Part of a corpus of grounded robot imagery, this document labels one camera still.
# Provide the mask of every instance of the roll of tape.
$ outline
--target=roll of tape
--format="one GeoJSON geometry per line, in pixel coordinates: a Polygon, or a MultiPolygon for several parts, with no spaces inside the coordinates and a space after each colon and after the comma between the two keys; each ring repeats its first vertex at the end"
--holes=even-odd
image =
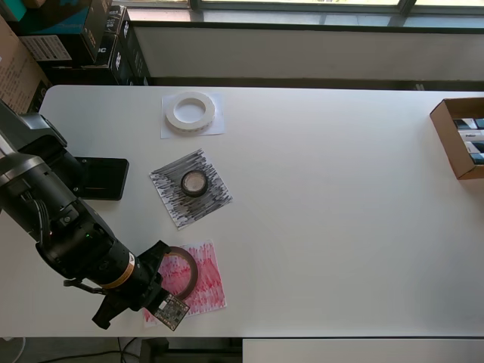
{"type": "Polygon", "coordinates": [[[183,250],[181,247],[170,247],[170,250],[171,252],[168,254],[168,256],[180,256],[186,262],[188,262],[188,265],[190,266],[190,280],[187,286],[185,287],[185,289],[183,289],[182,292],[176,295],[177,299],[185,300],[187,297],[190,296],[190,294],[193,292],[193,290],[195,290],[195,287],[197,286],[197,281],[198,281],[197,262],[187,250],[183,250]]]}
{"type": "Polygon", "coordinates": [[[199,132],[201,130],[204,130],[212,124],[214,118],[215,104],[209,96],[199,92],[181,93],[173,100],[173,102],[168,106],[168,110],[166,111],[166,119],[168,120],[168,122],[175,129],[181,132],[199,132]],[[185,121],[182,121],[175,115],[176,107],[181,102],[189,100],[197,100],[201,102],[205,107],[205,113],[198,121],[195,121],[194,123],[187,123],[185,121]]]}

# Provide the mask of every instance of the red scribbled paper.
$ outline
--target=red scribbled paper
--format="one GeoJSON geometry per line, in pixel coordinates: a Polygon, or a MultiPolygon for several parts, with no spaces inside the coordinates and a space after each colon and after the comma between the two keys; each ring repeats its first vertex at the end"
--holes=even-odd
{"type": "MultiPolygon", "coordinates": [[[[206,240],[196,244],[187,244],[181,246],[181,248],[187,250],[194,257],[198,266],[197,286],[193,293],[185,299],[185,304],[190,306],[186,316],[211,312],[226,307],[227,303],[213,242],[206,240]]],[[[166,256],[158,271],[163,277],[161,286],[173,295],[180,293],[190,280],[190,267],[179,256],[166,256]]],[[[146,309],[143,309],[143,319],[144,327],[162,324],[146,309]]]]}

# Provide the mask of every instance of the open cardboard box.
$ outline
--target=open cardboard box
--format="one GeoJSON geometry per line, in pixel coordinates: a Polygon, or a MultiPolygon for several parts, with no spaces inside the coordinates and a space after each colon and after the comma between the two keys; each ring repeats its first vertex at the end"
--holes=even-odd
{"type": "Polygon", "coordinates": [[[36,112],[48,86],[40,66],[0,17],[0,99],[16,113],[36,112]]]}
{"type": "Polygon", "coordinates": [[[484,98],[446,98],[430,118],[459,180],[484,178],[484,165],[475,165],[453,119],[484,118],[484,98]]]}

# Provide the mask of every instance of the white tape roll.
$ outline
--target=white tape roll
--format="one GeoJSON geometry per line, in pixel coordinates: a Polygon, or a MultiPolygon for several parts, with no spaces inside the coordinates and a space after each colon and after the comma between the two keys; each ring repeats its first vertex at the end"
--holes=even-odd
{"type": "Polygon", "coordinates": [[[166,111],[166,118],[168,122],[172,124],[174,128],[182,132],[199,132],[201,130],[206,129],[209,127],[213,119],[215,118],[215,104],[213,103],[212,99],[204,95],[203,93],[199,92],[185,92],[178,95],[173,102],[168,106],[166,111]],[[181,102],[189,102],[190,100],[197,100],[203,104],[205,107],[205,113],[202,117],[195,121],[194,123],[187,123],[185,121],[180,120],[175,115],[176,107],[181,102]]]}

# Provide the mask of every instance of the black scribbled paper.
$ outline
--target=black scribbled paper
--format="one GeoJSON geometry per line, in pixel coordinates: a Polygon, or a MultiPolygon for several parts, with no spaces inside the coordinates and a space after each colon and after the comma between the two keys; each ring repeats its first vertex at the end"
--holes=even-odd
{"type": "Polygon", "coordinates": [[[150,177],[178,229],[232,201],[227,187],[202,149],[155,170],[150,177]],[[191,170],[204,171],[209,181],[208,190],[198,198],[188,197],[182,191],[183,175],[191,170]]]}

